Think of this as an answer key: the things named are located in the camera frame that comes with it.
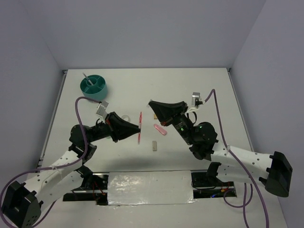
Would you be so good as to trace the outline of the red pink pen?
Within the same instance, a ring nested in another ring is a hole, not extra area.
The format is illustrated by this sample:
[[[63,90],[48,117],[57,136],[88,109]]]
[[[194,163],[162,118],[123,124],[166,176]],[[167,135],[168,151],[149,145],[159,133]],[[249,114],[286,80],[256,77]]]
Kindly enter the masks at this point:
[[[138,127],[140,129],[140,132],[138,133],[138,138],[137,138],[137,143],[138,145],[140,144],[141,142],[141,128],[142,128],[142,120],[143,120],[143,114],[142,112],[140,112],[140,115],[139,115],[139,123],[138,123]]]

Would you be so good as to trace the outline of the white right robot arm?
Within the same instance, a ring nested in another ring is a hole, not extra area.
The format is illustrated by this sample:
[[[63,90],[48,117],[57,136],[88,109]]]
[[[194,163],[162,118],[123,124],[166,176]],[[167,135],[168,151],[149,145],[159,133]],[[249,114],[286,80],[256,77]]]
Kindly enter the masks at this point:
[[[288,197],[293,168],[281,152],[273,154],[251,152],[225,145],[209,122],[195,125],[187,113],[185,102],[175,104],[150,101],[162,126],[172,125],[198,160],[208,160],[207,182],[245,182],[263,186],[269,193]]]

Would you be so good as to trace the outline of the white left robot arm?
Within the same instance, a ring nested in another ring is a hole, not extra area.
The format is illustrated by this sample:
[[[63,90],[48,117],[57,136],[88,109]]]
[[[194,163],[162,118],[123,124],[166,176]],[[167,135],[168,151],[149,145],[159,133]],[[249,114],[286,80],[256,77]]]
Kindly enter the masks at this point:
[[[35,227],[41,222],[42,212],[57,199],[74,189],[86,190],[92,186],[93,173],[85,163],[97,149],[93,142],[111,137],[116,143],[140,131],[138,125],[123,120],[115,112],[92,127],[75,125],[69,138],[72,144],[57,161],[33,170],[33,177],[23,183],[16,178],[9,181],[0,195],[1,218],[12,228]]]

